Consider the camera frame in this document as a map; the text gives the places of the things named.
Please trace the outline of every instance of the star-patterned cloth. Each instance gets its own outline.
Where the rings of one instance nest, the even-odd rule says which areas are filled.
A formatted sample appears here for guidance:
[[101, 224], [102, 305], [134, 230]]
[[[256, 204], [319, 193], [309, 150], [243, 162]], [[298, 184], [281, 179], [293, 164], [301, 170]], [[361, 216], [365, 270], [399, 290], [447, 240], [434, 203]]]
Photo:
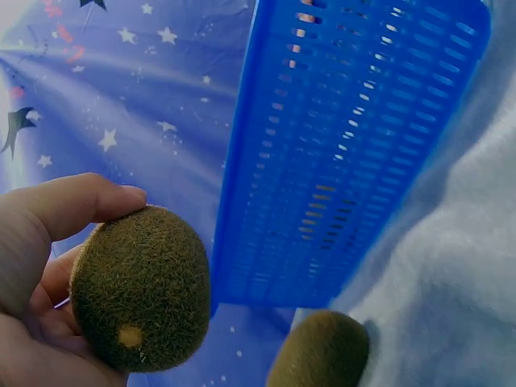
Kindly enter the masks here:
[[[191, 223], [211, 253], [253, 5], [99, 3], [35, 0], [9, 16], [18, 22], [0, 35], [0, 149], [9, 114], [12, 128], [0, 191], [101, 173], [143, 186], [150, 202]], [[0, 2], [0, 11], [10, 8]], [[54, 254], [89, 230], [57, 243]], [[222, 305], [189, 362], [133, 375], [129, 386], [263, 387], [292, 317]]]

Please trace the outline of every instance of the kiwi fruit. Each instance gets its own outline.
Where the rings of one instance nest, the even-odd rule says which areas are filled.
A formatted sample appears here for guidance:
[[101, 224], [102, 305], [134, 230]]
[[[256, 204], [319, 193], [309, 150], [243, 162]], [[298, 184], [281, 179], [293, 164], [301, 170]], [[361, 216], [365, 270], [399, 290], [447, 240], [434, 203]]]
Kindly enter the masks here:
[[122, 372], [170, 369], [208, 330], [206, 249], [179, 216], [146, 206], [95, 228], [75, 262], [70, 298], [99, 359]]
[[357, 321], [319, 311], [290, 332], [269, 371], [267, 387], [356, 387], [368, 354], [368, 334]]

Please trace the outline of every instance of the hand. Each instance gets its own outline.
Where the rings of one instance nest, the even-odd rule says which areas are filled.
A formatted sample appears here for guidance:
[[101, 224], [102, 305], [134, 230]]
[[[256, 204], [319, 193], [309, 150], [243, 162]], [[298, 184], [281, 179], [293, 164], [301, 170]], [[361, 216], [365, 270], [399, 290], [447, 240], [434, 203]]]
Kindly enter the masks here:
[[91, 173], [0, 196], [0, 386], [122, 387], [96, 359], [69, 304], [78, 248], [46, 265], [52, 242], [143, 208], [145, 192]]

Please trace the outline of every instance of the white star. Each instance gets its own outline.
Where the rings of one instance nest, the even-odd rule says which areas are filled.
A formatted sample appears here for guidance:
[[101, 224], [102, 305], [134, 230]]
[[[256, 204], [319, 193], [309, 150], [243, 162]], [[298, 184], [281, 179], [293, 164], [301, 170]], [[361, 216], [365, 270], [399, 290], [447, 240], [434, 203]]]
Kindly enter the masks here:
[[31, 110], [27, 113], [27, 115], [25, 116], [26, 119], [33, 119], [34, 121], [38, 121], [39, 119], [43, 118], [43, 116], [38, 113], [37, 111], [35, 110]]
[[114, 135], [116, 134], [116, 129], [113, 131], [104, 131], [104, 138], [101, 139], [98, 144], [104, 147], [104, 152], [107, 152], [109, 148], [118, 145]]
[[158, 35], [161, 36], [163, 43], [176, 43], [177, 35], [170, 31], [170, 28], [166, 27], [163, 31], [158, 31]]
[[122, 36], [122, 41], [123, 42], [129, 42], [129, 43], [132, 43], [132, 44], [136, 44], [136, 42], [135, 42], [136, 34], [133, 34], [132, 32], [129, 32], [127, 30], [127, 27], [124, 27], [123, 30], [120, 30], [119, 34], [120, 34], [120, 36]]
[[161, 126], [163, 131], [177, 131], [177, 128], [175, 125], [172, 125], [171, 123], [167, 123], [166, 121], [160, 121], [157, 124]]
[[146, 15], [152, 15], [152, 10], [154, 9], [153, 6], [150, 6], [148, 2], [142, 5], [142, 10], [144, 10], [144, 14]]
[[52, 158], [50, 156], [41, 155], [38, 160], [38, 165], [41, 165], [43, 168], [47, 168], [49, 165], [52, 165]]

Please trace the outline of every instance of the blue plastic basket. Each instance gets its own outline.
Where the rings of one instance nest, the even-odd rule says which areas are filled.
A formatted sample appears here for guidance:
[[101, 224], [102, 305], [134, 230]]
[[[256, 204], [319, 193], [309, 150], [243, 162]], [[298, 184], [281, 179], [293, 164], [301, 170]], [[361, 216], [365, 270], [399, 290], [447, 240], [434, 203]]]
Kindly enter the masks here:
[[318, 308], [338, 295], [489, 34], [480, 0], [260, 1], [218, 214], [214, 307]]

